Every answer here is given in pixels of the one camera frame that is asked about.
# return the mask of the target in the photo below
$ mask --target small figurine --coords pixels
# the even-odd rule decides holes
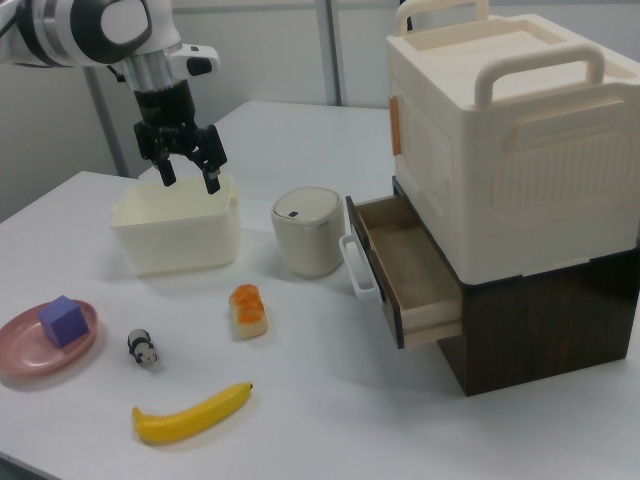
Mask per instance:
[[[158,360],[151,337],[146,330],[141,328],[132,330],[127,343],[129,345],[129,353],[136,359],[136,363],[150,363]]]

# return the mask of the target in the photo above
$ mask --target wall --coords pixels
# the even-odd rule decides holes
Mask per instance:
[[[189,81],[196,122],[214,123],[248,100],[335,105],[331,40],[324,0],[174,0],[183,42],[213,46],[221,69]],[[140,159],[133,125],[140,113],[132,93],[105,69],[98,72],[129,173]]]
[[[0,65],[0,222],[81,170],[115,174],[82,69]]]
[[[385,38],[398,3],[174,0],[184,41],[214,46],[222,61],[219,73],[191,81],[198,123],[214,123],[248,100],[386,107]],[[640,61],[635,0],[491,3],[493,14],[537,13]],[[471,8],[457,7],[416,22],[435,26],[471,16]],[[80,69],[0,66],[0,221],[80,170],[116,174],[115,162],[137,177],[150,167],[133,134],[140,118],[133,94],[106,69],[87,78]]]
[[[386,107],[389,92],[385,38],[393,32],[399,2],[391,0],[332,0],[336,29],[338,71],[344,105]],[[514,16],[541,15],[605,47],[640,61],[640,5],[637,1],[598,4],[594,0],[523,0],[491,2],[491,14]],[[423,14],[418,28],[470,20],[471,7],[455,7]]]

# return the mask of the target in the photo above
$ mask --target white storage box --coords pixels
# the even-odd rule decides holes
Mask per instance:
[[[240,219],[234,178],[209,195],[201,178],[170,187],[141,183],[113,207],[111,227],[138,275],[214,267],[234,260]]]
[[[640,65],[540,17],[407,33],[460,0],[409,0],[388,38],[397,180],[460,280],[636,246]]]

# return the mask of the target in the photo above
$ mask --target white plastic lid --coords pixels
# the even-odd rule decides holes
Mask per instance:
[[[340,207],[340,196],[326,188],[302,187],[287,193],[273,207],[273,213],[287,223],[312,227],[328,222]]]

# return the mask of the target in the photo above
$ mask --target toy banana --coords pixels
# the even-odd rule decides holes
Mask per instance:
[[[252,388],[251,383],[238,383],[198,405],[173,415],[145,415],[135,407],[135,430],[142,440],[153,443],[173,442],[190,437],[238,410],[251,395]]]

